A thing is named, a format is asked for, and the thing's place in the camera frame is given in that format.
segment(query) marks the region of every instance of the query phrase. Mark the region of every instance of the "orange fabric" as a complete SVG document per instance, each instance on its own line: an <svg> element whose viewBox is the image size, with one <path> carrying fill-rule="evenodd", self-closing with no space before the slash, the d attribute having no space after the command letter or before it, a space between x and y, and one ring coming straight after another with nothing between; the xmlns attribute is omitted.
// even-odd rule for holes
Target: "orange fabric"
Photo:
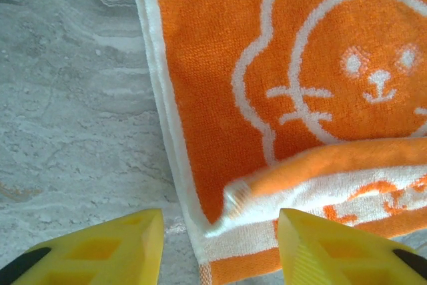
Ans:
<svg viewBox="0 0 427 285"><path fill-rule="evenodd" d="M252 195L262 196L317 176L422 164L427 164L427 138L352 141L312 148L266 170L256 180L250 180L249 185Z"/></svg>
<svg viewBox="0 0 427 285"><path fill-rule="evenodd" d="M427 227L427 208L407 211L383 220L359 224L355 228L383 237L391 238ZM201 267L201 277L208 279L210 273L212 284L226 284L247 277L267 274L282 268L278 248L253 255L218 260Z"/></svg>
<svg viewBox="0 0 427 285"><path fill-rule="evenodd" d="M236 256L211 262L210 274L212 284L226 284L230 280L243 280L247 277L275 272L281 268L279 250L272 248L257 254Z"/></svg>
<svg viewBox="0 0 427 285"><path fill-rule="evenodd" d="M185 138L182 152L210 223L222 214L229 183L275 161L285 160L248 179L252 197L338 172L427 164L427 18L421 14L427 0L342 1L312 28L295 61L308 17L328 2L274 0L268 46L242 63L238 90L256 115L242 107L234 81L238 62L262 34L263 0L157 1ZM414 10L411 1L422 9ZM296 64L295 78L290 70ZM411 135L416 138L402 138ZM348 201L371 191L389 194L382 206L391 215L358 228L393 236L426 225L425 208L410 211L399 202L406 189L424 192L425 177L404 190L386 180L358 187ZM332 204L323 211L345 224L355 220ZM206 284L223 284L278 264L277 250L267 250L201 270L211 274Z"/></svg>

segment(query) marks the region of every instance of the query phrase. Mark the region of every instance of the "marble floor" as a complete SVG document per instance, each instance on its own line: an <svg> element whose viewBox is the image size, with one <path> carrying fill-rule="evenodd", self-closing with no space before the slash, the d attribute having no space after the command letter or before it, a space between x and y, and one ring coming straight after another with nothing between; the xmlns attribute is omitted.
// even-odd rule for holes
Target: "marble floor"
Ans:
<svg viewBox="0 0 427 285"><path fill-rule="evenodd" d="M0 0L0 267L150 207L165 216L159 284L197 284L135 1Z"/></svg>

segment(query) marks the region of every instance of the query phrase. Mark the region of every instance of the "cartoon mouth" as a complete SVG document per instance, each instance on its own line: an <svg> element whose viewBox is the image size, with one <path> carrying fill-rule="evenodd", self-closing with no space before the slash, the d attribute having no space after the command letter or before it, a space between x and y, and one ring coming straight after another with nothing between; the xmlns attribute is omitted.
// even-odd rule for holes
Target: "cartoon mouth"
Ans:
<svg viewBox="0 0 427 285"><path fill-rule="evenodd" d="M368 103L384 103L385 101L389 101L393 99L397 90L392 89L388 92L387 96L383 96L382 93L379 93L377 97L373 97L370 93L363 93L363 98L366 99Z"/></svg>

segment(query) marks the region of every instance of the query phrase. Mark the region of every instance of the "whisker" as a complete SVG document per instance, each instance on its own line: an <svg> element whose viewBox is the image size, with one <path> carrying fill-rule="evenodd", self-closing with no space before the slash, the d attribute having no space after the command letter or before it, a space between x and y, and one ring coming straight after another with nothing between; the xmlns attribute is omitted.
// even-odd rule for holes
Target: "whisker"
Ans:
<svg viewBox="0 0 427 285"><path fill-rule="evenodd" d="M267 90L266 95L267 95L267 98L273 98L277 96L286 96L286 95L290 95L290 90L285 86L273 87Z"/></svg>
<svg viewBox="0 0 427 285"><path fill-rule="evenodd" d="M321 98L331 98L334 95L327 89L317 89L317 88L301 88L301 94L308 97L321 97ZM273 98L277 96L292 96L292 91L286 86L277 86L270 88L266 92L267 98Z"/></svg>
<svg viewBox="0 0 427 285"><path fill-rule="evenodd" d="M327 89L301 88L302 94L309 97L331 98L334 95Z"/></svg>
<svg viewBox="0 0 427 285"><path fill-rule="evenodd" d="M300 119L301 117L298 115L296 111L293 113L285 113L281 118L279 118L280 125L283 125L287 121L294 120L294 119Z"/></svg>
<svg viewBox="0 0 427 285"><path fill-rule="evenodd" d="M332 114L330 114L330 113L315 112L315 113L311 113L310 116L316 121L318 121L318 120L332 121Z"/></svg>

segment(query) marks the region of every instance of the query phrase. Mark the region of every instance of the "towel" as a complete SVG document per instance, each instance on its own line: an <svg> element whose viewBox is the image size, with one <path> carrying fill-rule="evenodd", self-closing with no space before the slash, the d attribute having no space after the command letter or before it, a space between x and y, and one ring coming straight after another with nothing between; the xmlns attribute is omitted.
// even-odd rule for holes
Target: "towel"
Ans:
<svg viewBox="0 0 427 285"><path fill-rule="evenodd" d="M280 268L297 208L427 225L427 0L136 0L202 284Z"/></svg>

